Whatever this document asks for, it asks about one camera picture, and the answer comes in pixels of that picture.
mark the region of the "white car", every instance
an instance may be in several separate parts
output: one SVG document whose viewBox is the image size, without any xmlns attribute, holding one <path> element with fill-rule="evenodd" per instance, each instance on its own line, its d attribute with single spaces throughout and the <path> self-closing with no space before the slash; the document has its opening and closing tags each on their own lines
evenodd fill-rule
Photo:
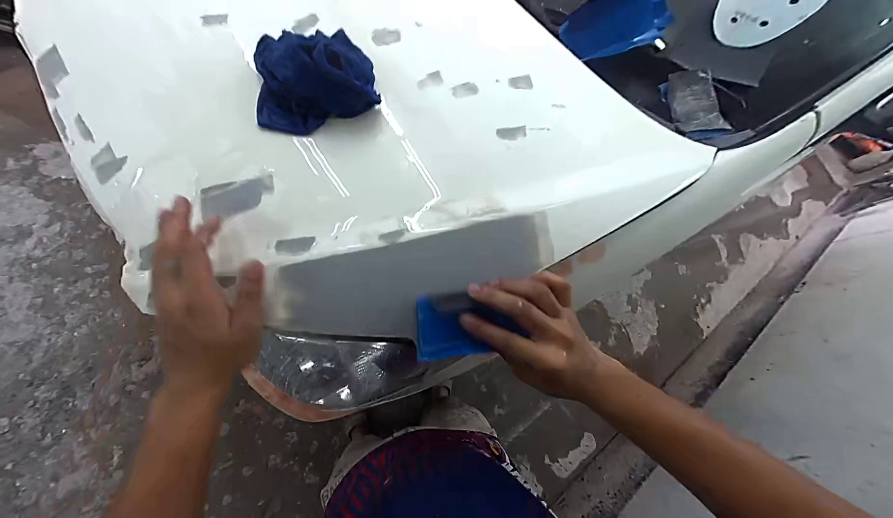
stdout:
<svg viewBox="0 0 893 518">
<path fill-rule="evenodd" d="M 614 231 L 627 253 L 569 278 L 587 293 L 628 276 L 893 95 L 882 38 L 816 99 L 719 149 L 636 108 L 512 0 L 30 0 L 15 16 L 79 181 L 124 242 L 124 290 L 153 312 L 149 245 L 174 196 L 225 217 L 211 258 L 229 295 L 243 261 L 268 268 L 270 329 L 245 375 L 305 420 L 489 358 L 418 362 L 417 297 L 564 270 Z M 344 28 L 383 102 L 309 137 L 260 129 L 254 46 L 293 27 Z"/>
</svg>

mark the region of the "sanding disc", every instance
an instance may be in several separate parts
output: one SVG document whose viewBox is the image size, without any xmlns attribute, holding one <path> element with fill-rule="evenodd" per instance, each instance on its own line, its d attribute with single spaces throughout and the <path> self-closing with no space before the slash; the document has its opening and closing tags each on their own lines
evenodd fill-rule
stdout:
<svg viewBox="0 0 893 518">
<path fill-rule="evenodd" d="M 829 0 L 719 0 L 712 20 L 718 41 L 747 48 L 774 40 Z"/>
</svg>

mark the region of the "headlight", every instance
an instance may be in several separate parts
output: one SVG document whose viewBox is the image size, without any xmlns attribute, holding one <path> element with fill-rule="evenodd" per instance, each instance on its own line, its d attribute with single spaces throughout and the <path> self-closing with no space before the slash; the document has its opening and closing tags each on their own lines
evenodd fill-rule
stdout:
<svg viewBox="0 0 893 518">
<path fill-rule="evenodd" d="M 411 340 L 355 338 L 265 329 L 260 374 L 294 399 L 328 410 L 367 406 L 420 381 L 428 363 Z"/>
</svg>

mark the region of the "blue cloth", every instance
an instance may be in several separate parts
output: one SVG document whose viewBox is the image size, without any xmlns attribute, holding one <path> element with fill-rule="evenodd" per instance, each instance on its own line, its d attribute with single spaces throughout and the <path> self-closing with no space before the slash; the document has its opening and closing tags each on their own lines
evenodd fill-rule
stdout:
<svg viewBox="0 0 893 518">
<path fill-rule="evenodd" d="M 665 0 L 593 0 L 568 16 L 559 38 L 587 61 L 648 45 L 673 19 Z"/>
<path fill-rule="evenodd" d="M 265 34 L 255 48 L 255 68 L 264 83 L 258 94 L 258 125 L 309 135 L 330 116 L 356 117 L 381 100 L 373 89 L 373 63 L 343 29 L 326 36 L 285 30 Z"/>
</svg>

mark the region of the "blue rag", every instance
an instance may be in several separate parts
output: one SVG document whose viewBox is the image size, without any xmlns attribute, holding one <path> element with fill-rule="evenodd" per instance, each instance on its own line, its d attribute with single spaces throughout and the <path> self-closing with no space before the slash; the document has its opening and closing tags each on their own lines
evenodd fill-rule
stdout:
<svg viewBox="0 0 893 518">
<path fill-rule="evenodd" d="M 380 102 L 373 89 L 373 63 L 343 29 L 326 36 L 285 30 L 265 34 L 255 48 L 255 68 L 264 83 L 258 94 L 258 125 L 309 135 L 332 115 L 349 119 Z"/>
</svg>

